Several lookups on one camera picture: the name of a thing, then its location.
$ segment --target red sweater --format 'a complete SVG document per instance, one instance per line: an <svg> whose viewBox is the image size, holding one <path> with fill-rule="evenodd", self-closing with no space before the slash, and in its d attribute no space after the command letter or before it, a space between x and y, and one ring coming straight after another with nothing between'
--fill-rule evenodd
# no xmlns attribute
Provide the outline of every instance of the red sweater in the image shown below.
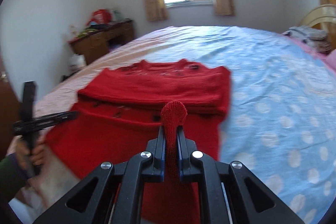
<svg viewBox="0 0 336 224"><path fill-rule="evenodd" d="M230 100L230 72L226 68L209 69L182 59L152 64L142 60L117 70L104 69L78 91L78 102L71 110L78 110L79 117L54 127L46 142L83 178L103 161L118 164L142 152L147 141L157 138L162 108L176 100L183 103L188 115L183 118L185 108L179 102L167 105L162 112L167 139L165 182L145 185L142 217L157 224L199 223L197 185L181 184L174 169L175 130L184 122L186 138L218 158L217 128ZM181 113L181 118L169 118L172 111Z"/></svg>

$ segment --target sweater sleeve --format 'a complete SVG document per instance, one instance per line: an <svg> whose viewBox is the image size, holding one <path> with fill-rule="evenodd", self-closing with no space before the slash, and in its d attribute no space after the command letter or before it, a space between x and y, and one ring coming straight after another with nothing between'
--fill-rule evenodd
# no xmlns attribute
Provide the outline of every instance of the sweater sleeve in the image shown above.
<svg viewBox="0 0 336 224"><path fill-rule="evenodd" d="M0 162L0 192L9 202L26 185L28 177L19 167L15 154L10 154Z"/></svg>

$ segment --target bed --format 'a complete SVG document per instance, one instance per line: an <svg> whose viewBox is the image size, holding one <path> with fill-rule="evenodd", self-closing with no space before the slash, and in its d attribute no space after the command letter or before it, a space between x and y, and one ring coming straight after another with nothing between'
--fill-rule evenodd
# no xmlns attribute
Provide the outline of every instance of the bed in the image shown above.
<svg viewBox="0 0 336 224"><path fill-rule="evenodd" d="M219 129L220 160L240 160L306 224L318 223L336 196L336 74L322 55L296 40L240 27L154 31L58 85L36 104L35 115L69 110L76 91L103 68L182 58L232 72L231 109ZM35 191L23 192L37 216L77 182L48 150L41 175L31 180Z"/></svg>

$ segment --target polka dot bed sheet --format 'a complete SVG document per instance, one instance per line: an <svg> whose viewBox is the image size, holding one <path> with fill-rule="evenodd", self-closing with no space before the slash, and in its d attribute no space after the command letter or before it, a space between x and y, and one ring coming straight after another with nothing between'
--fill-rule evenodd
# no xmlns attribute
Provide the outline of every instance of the polka dot bed sheet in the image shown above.
<svg viewBox="0 0 336 224"><path fill-rule="evenodd" d="M221 124L223 162L239 160L306 224L336 195L336 79L324 63L276 33L181 27L149 62L181 58L232 72L231 109Z"/></svg>

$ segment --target person's arm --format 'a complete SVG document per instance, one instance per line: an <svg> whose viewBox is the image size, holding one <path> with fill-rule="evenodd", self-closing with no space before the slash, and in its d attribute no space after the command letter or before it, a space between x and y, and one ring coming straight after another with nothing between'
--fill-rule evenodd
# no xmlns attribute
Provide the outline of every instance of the person's arm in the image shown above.
<svg viewBox="0 0 336 224"><path fill-rule="evenodd" d="M29 179L26 172L25 156L29 150L22 140L16 144L16 152L8 155L0 162L0 193L9 202L14 198L16 193L26 185ZM37 141L33 149L33 155L30 160L34 165L41 165L44 162L44 145L43 138Z"/></svg>

